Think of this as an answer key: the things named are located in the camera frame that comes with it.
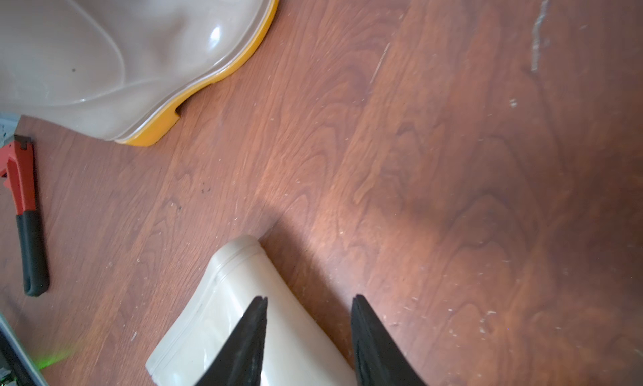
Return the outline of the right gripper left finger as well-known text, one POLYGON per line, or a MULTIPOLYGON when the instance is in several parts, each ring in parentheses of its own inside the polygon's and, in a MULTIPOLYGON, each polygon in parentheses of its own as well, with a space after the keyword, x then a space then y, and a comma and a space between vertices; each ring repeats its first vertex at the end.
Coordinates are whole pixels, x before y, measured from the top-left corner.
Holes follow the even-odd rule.
POLYGON ((251 301, 197 386, 261 384, 267 307, 266 297, 255 297, 251 301))

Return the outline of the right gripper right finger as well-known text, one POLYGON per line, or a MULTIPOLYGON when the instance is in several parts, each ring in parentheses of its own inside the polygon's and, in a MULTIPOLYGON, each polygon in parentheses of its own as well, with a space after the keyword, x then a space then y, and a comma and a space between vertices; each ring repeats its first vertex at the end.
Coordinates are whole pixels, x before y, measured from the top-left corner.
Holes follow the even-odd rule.
POLYGON ((353 299, 351 332, 358 385, 426 386, 364 295, 353 299))

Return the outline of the red black hand tool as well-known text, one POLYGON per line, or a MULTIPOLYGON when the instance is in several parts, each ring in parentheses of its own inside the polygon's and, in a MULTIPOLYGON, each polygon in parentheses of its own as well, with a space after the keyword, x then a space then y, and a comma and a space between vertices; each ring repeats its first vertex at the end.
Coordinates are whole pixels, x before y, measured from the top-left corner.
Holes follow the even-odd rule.
POLYGON ((23 267, 23 290, 38 297, 50 287, 45 232, 38 205, 33 140, 12 136, 1 147, 1 178, 16 208, 18 238, 23 267))

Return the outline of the beige rain boot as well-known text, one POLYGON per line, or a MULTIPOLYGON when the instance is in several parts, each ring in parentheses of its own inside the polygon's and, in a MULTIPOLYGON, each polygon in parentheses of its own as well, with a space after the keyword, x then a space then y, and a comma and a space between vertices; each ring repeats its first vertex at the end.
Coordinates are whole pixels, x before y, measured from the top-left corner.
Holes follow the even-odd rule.
POLYGON ((354 385, 344 357, 256 238, 212 256, 146 363, 157 385, 354 385))
POLYGON ((1 110, 146 147, 254 54, 279 0, 1 0, 1 110))

